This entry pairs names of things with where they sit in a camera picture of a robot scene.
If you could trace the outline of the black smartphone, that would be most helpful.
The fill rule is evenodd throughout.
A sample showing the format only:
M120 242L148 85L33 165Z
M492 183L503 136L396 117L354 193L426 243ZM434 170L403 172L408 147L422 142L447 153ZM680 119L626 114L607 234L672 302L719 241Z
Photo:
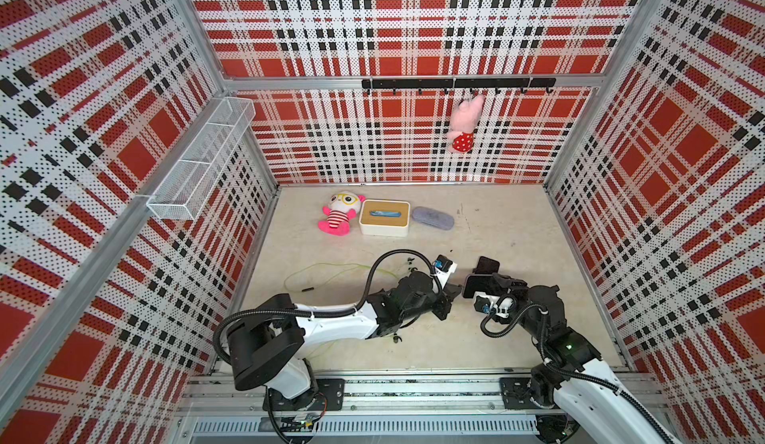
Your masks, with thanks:
M462 296L466 300L471 300L476 293L494 295L493 289L494 280L492 274L470 274L465 279Z
M478 259L477 265L473 272L476 275L492 275L498 273L500 269L500 262L481 256Z

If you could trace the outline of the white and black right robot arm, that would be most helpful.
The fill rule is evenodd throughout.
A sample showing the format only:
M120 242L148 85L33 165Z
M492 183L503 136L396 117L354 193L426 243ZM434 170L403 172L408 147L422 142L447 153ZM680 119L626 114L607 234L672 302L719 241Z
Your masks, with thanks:
M492 274L472 296L484 315L480 330L504 338L522 328L541 363L531 371L530 399L556 407L597 443L677 443L676 438L622 384L597 348L569 326L557 286L530 287Z

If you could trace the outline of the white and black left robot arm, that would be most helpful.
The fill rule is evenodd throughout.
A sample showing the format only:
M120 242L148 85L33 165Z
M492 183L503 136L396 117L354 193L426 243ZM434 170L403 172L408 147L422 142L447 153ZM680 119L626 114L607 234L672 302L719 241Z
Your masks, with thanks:
M356 304L304 306L278 294L224 318L213 334L213 348L230 365L236 390L264 388L267 411L339 410L343 380L316 378L303 348L396 336L424 314L446 320L461 293L449 281L457 265L444 255L422 271L410 271L390 290L372 290L377 270L370 268Z

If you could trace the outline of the grey fabric case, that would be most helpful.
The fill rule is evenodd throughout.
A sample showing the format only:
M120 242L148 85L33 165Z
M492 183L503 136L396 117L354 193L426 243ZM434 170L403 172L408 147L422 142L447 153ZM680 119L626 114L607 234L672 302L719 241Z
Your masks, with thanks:
M412 210L412 220L442 231L449 231L454 227L454 218L450 214L428 207L414 208Z

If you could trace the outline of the white tissue box wooden lid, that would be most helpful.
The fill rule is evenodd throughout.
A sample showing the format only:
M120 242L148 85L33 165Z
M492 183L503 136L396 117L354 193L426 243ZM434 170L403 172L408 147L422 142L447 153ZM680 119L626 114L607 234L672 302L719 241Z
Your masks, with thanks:
M367 199L359 216L365 236L404 238L410 230L410 203L396 200Z

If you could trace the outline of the pink striped plush doll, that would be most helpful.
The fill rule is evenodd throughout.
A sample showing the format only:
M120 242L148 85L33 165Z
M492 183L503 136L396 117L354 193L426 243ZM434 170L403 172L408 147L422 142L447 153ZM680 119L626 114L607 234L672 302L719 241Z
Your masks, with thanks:
M351 230L351 221L358 217L365 201L364 195L350 191L333 195L329 204L322 209L325 218L317 224L319 230L332 236L347 236Z

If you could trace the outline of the pink pig plush toy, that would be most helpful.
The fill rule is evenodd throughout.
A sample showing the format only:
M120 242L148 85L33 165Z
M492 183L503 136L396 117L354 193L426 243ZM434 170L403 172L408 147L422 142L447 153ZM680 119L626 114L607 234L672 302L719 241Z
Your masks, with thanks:
M462 101L452 111L449 121L449 130L446 138L449 142L448 151L451 153L466 154L474 147L475 131L480 121L484 107L485 97L476 95Z

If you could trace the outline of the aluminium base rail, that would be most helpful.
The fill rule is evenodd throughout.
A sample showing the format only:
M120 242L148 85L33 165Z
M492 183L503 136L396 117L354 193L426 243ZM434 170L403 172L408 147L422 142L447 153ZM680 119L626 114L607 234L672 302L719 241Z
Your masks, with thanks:
M646 374L611 371L556 379L546 398L531 369L319 371L318 390L284 399L264 386L238 391L231 375L193 378L169 430L171 443L380 442L447 436L506 442L659 443L667 406Z

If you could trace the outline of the black hook rail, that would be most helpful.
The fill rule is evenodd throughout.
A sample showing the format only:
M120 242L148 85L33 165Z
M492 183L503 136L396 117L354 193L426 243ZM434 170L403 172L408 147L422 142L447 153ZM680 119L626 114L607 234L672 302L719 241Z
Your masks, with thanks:
M389 90L398 91L405 89L518 89L526 91L532 88L541 88L545 91L552 89L557 83L555 77L509 77L498 79L363 79L361 81L364 90Z

